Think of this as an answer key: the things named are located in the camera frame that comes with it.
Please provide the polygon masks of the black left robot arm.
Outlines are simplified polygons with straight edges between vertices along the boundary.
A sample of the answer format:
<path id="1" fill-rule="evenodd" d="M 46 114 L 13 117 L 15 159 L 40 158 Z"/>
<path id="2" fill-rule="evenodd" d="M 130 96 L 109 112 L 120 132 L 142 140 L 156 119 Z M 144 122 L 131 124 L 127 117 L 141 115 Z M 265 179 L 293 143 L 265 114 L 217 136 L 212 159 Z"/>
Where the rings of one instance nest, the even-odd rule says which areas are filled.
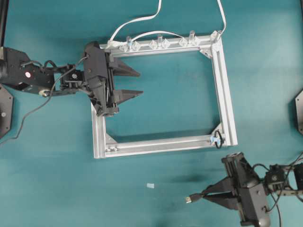
<path id="1" fill-rule="evenodd" d="M 56 66 L 39 64 L 25 52 L 8 47 L 0 49 L 0 82 L 15 90 L 41 96 L 63 96 L 78 91 L 87 94 L 97 116 L 118 113 L 118 105 L 141 95 L 142 91 L 114 88 L 114 76 L 139 77 L 140 73 L 111 57 L 98 42 L 84 49 L 83 70 L 73 64 Z"/>

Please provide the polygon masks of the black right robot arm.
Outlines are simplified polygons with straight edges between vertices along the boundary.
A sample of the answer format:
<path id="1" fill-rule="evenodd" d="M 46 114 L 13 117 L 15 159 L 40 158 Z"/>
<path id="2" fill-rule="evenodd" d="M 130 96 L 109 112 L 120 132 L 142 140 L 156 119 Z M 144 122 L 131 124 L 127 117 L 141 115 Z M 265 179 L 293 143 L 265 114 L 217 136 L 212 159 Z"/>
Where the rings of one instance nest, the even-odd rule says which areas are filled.
<path id="1" fill-rule="evenodd" d="M 117 181 L 120 225 L 129 227 L 237 227 L 236 211 L 192 193 L 224 178 L 222 158 L 242 152 L 267 186 L 290 189 L 303 168 L 303 138 L 293 129 L 294 101 L 283 90 L 237 90 L 239 145 L 235 148 L 153 155 L 127 160 Z"/>

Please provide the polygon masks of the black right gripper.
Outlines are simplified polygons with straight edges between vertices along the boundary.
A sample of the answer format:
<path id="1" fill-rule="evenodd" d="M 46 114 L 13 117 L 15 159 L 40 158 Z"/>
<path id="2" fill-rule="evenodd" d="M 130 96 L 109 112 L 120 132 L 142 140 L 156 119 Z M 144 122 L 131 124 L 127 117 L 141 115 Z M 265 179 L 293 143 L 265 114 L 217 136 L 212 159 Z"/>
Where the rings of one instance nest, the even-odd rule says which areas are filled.
<path id="1" fill-rule="evenodd" d="M 222 163 L 228 177 L 204 189 L 201 193 L 208 195 L 203 198 L 230 210 L 238 210 L 243 227 L 270 226 L 265 188 L 244 154 L 227 155 L 222 158 Z"/>

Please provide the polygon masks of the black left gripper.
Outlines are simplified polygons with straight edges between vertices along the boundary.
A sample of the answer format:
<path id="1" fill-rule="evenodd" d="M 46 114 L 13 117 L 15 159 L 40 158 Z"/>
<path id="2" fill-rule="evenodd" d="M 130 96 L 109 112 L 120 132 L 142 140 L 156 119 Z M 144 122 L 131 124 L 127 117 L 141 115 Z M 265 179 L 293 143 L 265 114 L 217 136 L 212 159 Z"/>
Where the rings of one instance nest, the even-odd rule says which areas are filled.
<path id="1" fill-rule="evenodd" d="M 87 57 L 84 60 L 84 79 L 87 83 L 88 97 L 97 116 L 113 116 L 118 112 L 118 107 L 113 103 L 120 104 L 143 93 L 143 91 L 137 90 L 114 90 L 112 103 L 110 101 L 111 87 L 107 53 L 100 48 L 97 41 L 93 41 L 85 46 L 84 54 Z M 111 69 L 114 76 L 140 76 L 139 72 L 126 65 L 119 58 L 113 58 Z"/>

